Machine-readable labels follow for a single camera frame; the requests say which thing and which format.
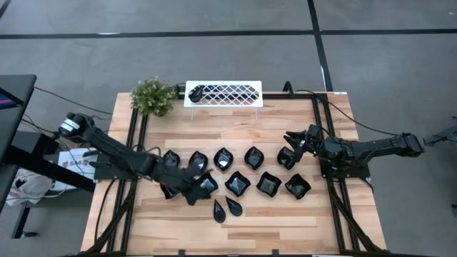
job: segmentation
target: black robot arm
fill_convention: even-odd
[[[59,127],[59,135],[75,143],[90,143],[98,151],[107,155],[110,162],[119,170],[131,172],[176,189],[182,192],[191,205],[194,205],[197,199],[209,197],[194,178],[198,173],[195,165],[186,169],[170,167],[165,165],[160,156],[135,152],[103,133],[95,126],[90,116],[69,113]]]
[[[417,157],[423,153],[416,136],[410,133],[368,142],[348,141],[329,136],[323,138],[323,129],[311,124],[307,131],[287,131],[285,140],[294,149],[293,160],[299,162],[305,152],[329,162],[334,168],[345,170],[366,165],[373,157],[396,154]]]

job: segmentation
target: wooden table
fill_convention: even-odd
[[[328,100],[352,116],[347,95],[328,93]],[[193,121],[190,113],[183,107],[183,101],[177,101],[174,110],[167,116],[150,116],[145,147],[159,146],[162,153],[171,149],[181,157],[181,165],[186,165],[191,154],[198,150],[208,156],[209,168],[214,167],[214,154],[226,147],[234,155],[235,161],[226,173],[217,169],[211,173],[219,190],[213,192],[213,199],[199,200],[195,206],[188,206],[182,196],[165,200],[157,183],[140,180],[128,254],[176,255],[179,249],[186,249],[187,254],[271,254],[272,249],[279,249],[281,254],[338,253],[326,182],[321,177],[317,159],[306,153],[290,171],[276,161],[279,150],[288,146],[283,139],[285,131],[302,131],[315,123],[311,100],[264,100],[258,121],[253,109],[196,109]],[[126,142],[130,115],[130,96],[128,93],[119,93],[111,121],[111,137]],[[333,107],[331,115],[337,136],[358,139],[354,122]],[[136,123],[137,133],[140,120],[141,117]],[[258,171],[250,170],[243,161],[244,154],[252,146],[265,155],[265,161]],[[224,186],[224,182],[235,171],[240,171],[252,183],[240,198],[232,195]],[[264,171],[283,181],[274,198],[255,187]],[[301,174],[312,187],[298,201],[283,186],[296,173]],[[346,181],[355,219],[375,244],[385,248],[371,189],[360,179],[350,178]],[[96,219],[108,184],[109,181],[102,181],[96,186],[81,250],[94,243]],[[99,234],[111,220],[116,188],[117,182],[106,200]],[[244,210],[242,216],[230,214],[225,196],[241,203]],[[214,198],[227,213],[226,221],[222,224],[213,220]],[[344,218],[341,217],[341,220],[346,248],[350,249],[348,227]],[[118,228],[114,249],[119,249],[119,231],[122,231],[123,222]]]

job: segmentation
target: white bag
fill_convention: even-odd
[[[9,189],[6,202],[10,206],[19,205],[25,201],[38,203],[51,186],[52,180],[50,178],[20,168],[11,189]]]

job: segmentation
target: concrete floor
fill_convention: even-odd
[[[455,1],[315,2],[321,29],[444,29],[457,21]],[[0,34],[311,27],[304,0],[13,0],[0,19]],[[323,42],[334,90],[349,93],[357,120],[418,137],[455,124],[457,35],[323,36]],[[323,90],[313,36],[0,40],[0,57],[1,74],[36,74],[38,87],[106,111],[118,91],[155,75],[171,84],[255,79],[264,90],[278,90],[290,80],[295,89]],[[92,114],[40,91],[26,113],[55,129],[69,111]],[[383,138],[358,131],[361,140]],[[426,150],[420,158],[370,163],[384,236],[395,252],[455,256],[457,148],[446,142]],[[0,256],[77,252],[90,197],[75,195],[66,202],[76,206],[60,201],[32,210],[26,228],[38,231],[37,238],[10,240],[19,210],[5,208]]]

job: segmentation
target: small succulent plant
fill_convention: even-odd
[[[168,83],[159,80],[158,77],[138,81],[138,86],[131,91],[131,104],[143,115],[164,116],[173,110],[177,98]]]

